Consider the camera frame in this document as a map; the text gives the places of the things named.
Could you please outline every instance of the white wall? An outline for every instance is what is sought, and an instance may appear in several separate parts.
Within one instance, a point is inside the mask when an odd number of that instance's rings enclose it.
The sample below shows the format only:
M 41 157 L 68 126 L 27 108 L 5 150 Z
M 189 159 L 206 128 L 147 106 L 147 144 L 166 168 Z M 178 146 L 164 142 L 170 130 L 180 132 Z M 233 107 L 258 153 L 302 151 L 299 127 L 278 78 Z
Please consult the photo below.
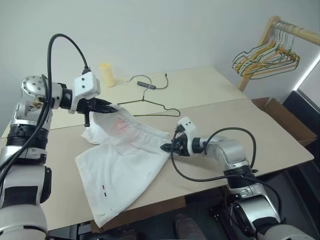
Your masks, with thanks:
M 299 90 L 320 108 L 320 61 L 300 85 Z
M 214 65 L 229 81 L 233 57 L 258 43 L 271 16 L 320 31 L 319 0 L 0 0 L 0 133 L 19 100 L 20 81 L 47 72 L 47 45 L 65 33 L 93 71 L 110 62 L 116 77 Z M 283 100 L 319 47 L 295 40 L 298 69 L 251 81 L 245 93 Z M 53 47 L 53 80 L 71 84 L 82 62 L 71 45 Z

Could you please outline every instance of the beige tabletop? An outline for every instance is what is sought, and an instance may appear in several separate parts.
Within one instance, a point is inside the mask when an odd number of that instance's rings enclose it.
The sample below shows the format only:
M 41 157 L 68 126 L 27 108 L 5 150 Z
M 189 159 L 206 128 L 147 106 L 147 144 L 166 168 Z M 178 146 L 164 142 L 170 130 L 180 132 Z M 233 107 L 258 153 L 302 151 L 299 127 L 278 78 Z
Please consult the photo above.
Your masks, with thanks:
M 260 111 L 249 99 L 236 99 L 196 106 L 181 110 L 181 118 L 188 116 L 197 126 L 199 135 L 209 136 L 225 127 L 241 127 L 256 138 L 255 169 L 258 175 L 284 169 L 313 159 L 290 134 L 266 113 Z M 139 117 L 140 121 L 162 131 L 173 133 L 180 118 Z M 93 219 L 75 157 L 93 145 L 80 134 L 83 126 L 72 126 L 50 131 L 46 165 L 52 169 L 50 198 L 42 204 L 48 229 L 61 228 Z M 244 146 L 249 159 L 252 142 L 243 132 L 234 130 L 221 133 L 237 139 Z M 217 177 L 223 174 L 213 159 L 202 156 L 176 157 L 177 166 L 193 178 Z M 191 182 L 179 176 L 168 160 L 147 190 L 129 207 L 138 208 L 167 199 L 225 185 L 225 180 Z

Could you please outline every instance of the yellow cup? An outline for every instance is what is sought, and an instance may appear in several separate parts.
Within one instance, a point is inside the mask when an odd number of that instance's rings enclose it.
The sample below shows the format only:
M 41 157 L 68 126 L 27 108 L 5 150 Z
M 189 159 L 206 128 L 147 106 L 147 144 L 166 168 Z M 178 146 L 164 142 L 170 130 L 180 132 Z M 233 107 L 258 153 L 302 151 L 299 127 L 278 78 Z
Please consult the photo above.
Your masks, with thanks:
M 115 77 L 112 73 L 112 66 L 108 63 L 102 63 L 100 64 L 101 73 L 104 79 L 104 84 L 111 88 L 114 85 L 116 85 Z

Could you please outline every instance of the wire hanger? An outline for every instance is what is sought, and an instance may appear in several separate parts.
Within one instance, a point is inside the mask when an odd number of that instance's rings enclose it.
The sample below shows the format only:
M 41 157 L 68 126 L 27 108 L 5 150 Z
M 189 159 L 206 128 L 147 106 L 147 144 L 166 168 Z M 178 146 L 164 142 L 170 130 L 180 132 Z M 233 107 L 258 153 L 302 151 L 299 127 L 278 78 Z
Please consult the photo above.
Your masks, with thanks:
M 245 58 L 245 57 L 248 57 L 252 52 L 253 50 L 257 51 L 258 49 L 262 49 L 264 48 L 265 46 L 268 46 L 270 45 L 272 42 L 275 41 L 275 37 L 276 37 L 276 31 L 277 29 L 272 29 L 271 31 L 271 37 L 269 39 L 269 41 L 267 43 L 264 43 L 264 44 L 261 44 L 259 46 L 256 46 L 256 47 L 253 47 L 250 51 L 246 52 L 246 51 L 242 51 L 240 52 L 237 56 L 235 56 L 232 60 L 232 68 L 234 69 L 235 68 L 235 65 L 238 64 L 239 62 L 242 62 L 241 59 Z
M 127 82 L 131 82 L 132 79 L 134 79 L 135 77 L 138 77 L 138 76 L 137 76 L 137 75 L 136 75 L 136 76 L 133 76 L 133 77 L 130 78 L 130 80 L 127 81 Z M 160 104 L 160 103 L 157 103 L 157 102 L 153 102 L 153 101 L 149 101 L 149 100 L 146 100 L 146 99 L 145 99 L 145 93 L 146 93 L 146 91 L 152 86 L 152 80 L 151 80 L 151 78 L 149 78 L 149 77 L 146 77 L 146 78 L 150 81 L 150 85 L 149 85 L 148 88 L 146 88 L 146 89 L 143 91 L 142 99 L 140 99 L 140 100 L 134 100 L 134 101 L 121 102 L 121 103 L 118 103 L 118 105 L 138 103 L 138 102 L 147 102 L 147 103 L 150 103 L 150 104 L 154 104 L 154 105 L 161 106 L 161 107 L 163 107 L 163 109 L 166 110 L 166 111 L 174 110 L 174 111 L 177 112 L 177 115 L 170 115 L 170 114 L 152 114 L 152 113 L 151 113 L 151 114 L 133 115 L 133 116 L 135 116 L 135 117 L 142 117 L 142 116 L 151 116 L 151 117 L 152 117 L 152 116 L 180 117 L 181 112 L 180 112 L 178 109 L 176 109 L 176 108 L 166 108 L 166 106 L 163 105 L 163 104 Z
M 293 27 L 295 27 L 295 26 L 291 24 L 289 26 L 289 28 L 290 28 L 289 31 L 291 31 L 293 29 Z M 250 79 L 263 79 L 266 77 L 270 77 L 270 76 L 274 76 L 277 74 L 282 74 L 282 73 L 286 73 L 286 72 L 290 72 L 290 71 L 295 70 L 298 67 L 298 64 L 300 62 L 300 57 L 294 51 L 292 51 L 295 36 L 293 36 L 291 46 L 288 49 L 285 49 L 287 42 L 288 42 L 288 35 L 289 35 L 289 33 L 285 34 L 284 42 L 282 44 L 282 39 L 283 39 L 283 32 L 282 32 L 281 42 L 278 44 L 278 47 L 277 47 L 275 53 L 273 53 L 272 55 L 267 57 L 262 62 L 260 62 L 258 64 L 254 64 L 252 67 L 248 67 L 248 69 L 245 69 L 240 75 L 241 76 L 249 75 Z M 264 77 L 253 78 L 253 76 L 265 75 L 267 73 L 272 73 L 272 72 L 278 72 L 278 73 L 266 75 Z
M 267 44 L 264 44 L 262 48 L 259 48 L 258 50 L 255 50 L 251 53 L 251 55 L 245 56 L 234 68 L 235 71 L 239 74 L 240 72 L 243 72 L 244 69 L 246 69 L 248 66 L 250 66 L 253 63 L 258 63 L 261 58 L 261 56 L 267 55 L 269 53 L 272 53 L 274 50 L 277 49 L 277 41 L 278 37 L 280 38 L 280 34 L 277 34 L 278 29 L 275 28 L 272 31 L 273 39 L 270 40 Z

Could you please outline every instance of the silver robot arm segment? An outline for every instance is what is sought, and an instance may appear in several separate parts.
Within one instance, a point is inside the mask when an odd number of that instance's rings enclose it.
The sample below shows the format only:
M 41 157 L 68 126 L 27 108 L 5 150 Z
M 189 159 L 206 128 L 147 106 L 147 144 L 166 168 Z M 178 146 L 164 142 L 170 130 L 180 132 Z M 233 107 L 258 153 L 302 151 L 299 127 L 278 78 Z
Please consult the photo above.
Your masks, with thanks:
M 219 163 L 225 176 L 239 176 L 229 177 L 227 181 L 233 215 L 246 236 L 258 240 L 314 240 L 297 228 L 281 223 L 261 183 L 240 177 L 256 179 L 245 150 L 237 140 L 215 135 L 208 142 L 208 137 L 197 137 L 196 126 L 188 117 L 178 121 L 176 132 L 180 135 L 173 139 L 173 152 L 180 156 L 206 155 Z M 161 149 L 170 152 L 172 144 L 165 144 Z
M 0 154 L 0 166 L 20 150 L 36 129 L 45 99 L 44 77 L 28 76 L 21 82 L 21 100 L 10 122 L 6 146 Z M 45 166 L 46 145 L 52 119 L 52 109 L 63 108 L 69 113 L 85 116 L 89 126 L 89 112 L 113 113 L 110 102 L 97 99 L 99 80 L 91 71 L 74 80 L 73 89 L 65 84 L 52 83 L 51 108 L 38 136 L 9 169 L 0 183 L 0 240 L 44 240 L 47 223 L 40 206 L 51 194 L 52 172 Z

